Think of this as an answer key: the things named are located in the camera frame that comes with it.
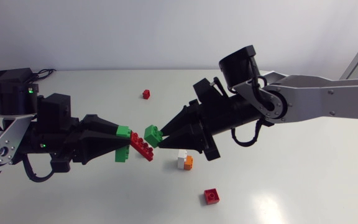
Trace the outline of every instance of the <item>red lego brick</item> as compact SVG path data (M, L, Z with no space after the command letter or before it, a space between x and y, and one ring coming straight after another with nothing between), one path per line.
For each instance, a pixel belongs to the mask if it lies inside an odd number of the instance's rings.
M150 97L150 90L143 91L143 99L149 99Z
M216 189L209 189L204 191L205 202L207 205L219 202L219 196Z
M139 138L137 133L131 132L131 146L148 161L153 160L153 148L147 142L143 142L143 139Z

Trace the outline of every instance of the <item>white wall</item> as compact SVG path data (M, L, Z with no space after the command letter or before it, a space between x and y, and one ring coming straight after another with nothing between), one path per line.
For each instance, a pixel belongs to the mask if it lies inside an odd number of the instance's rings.
M0 0L0 69L217 68L250 44L262 70L339 78L358 0Z

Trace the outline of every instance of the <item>lego brick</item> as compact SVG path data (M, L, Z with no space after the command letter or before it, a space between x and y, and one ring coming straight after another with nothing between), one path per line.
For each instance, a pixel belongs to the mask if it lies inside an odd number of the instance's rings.
M154 125L150 125L144 131L144 139L152 146L157 147L162 141L162 132Z
M131 130L128 126L118 126L116 136L130 138L131 137Z
M129 145L116 149L116 162L125 162L129 157Z
M193 168L193 158L191 156L186 157L184 169L185 170L191 170Z
M153 148L149 147L149 144L146 142L143 142L143 139L139 138L137 133L131 132L131 146L148 161L153 160Z
M148 100L150 97L150 90L143 91L143 99Z
M209 189L204 191L205 202L207 205L211 205L219 202L219 196L216 189Z
M187 159L187 150L179 149L179 152L178 152L178 169L184 169L185 168L186 159Z

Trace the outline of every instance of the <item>orange lego brick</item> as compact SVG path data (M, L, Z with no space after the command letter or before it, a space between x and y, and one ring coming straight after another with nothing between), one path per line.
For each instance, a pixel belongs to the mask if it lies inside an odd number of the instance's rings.
M185 170L191 170L193 168L193 158L191 156L186 157Z

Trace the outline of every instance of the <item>metal bracket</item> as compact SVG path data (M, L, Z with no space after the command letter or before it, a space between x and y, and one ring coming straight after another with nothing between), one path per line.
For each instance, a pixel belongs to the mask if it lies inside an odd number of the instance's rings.
M252 104L252 106L259 110L267 119L279 118L283 116L283 112L285 112L285 102L283 102L277 95L274 95L271 91L266 91L264 88L259 90L260 94L265 99L268 99L269 102L273 103L274 109L268 110L261 103L259 103L254 96L250 81L242 82L234 86L233 89L235 89L238 94ZM277 87L277 89L273 91L279 92L280 90L280 87Z
M0 132L0 167L10 163L34 115L15 117L12 124Z
M288 109L272 123L304 121L320 116L358 119L358 79L332 81L321 77L292 75L272 85L267 91L280 88Z

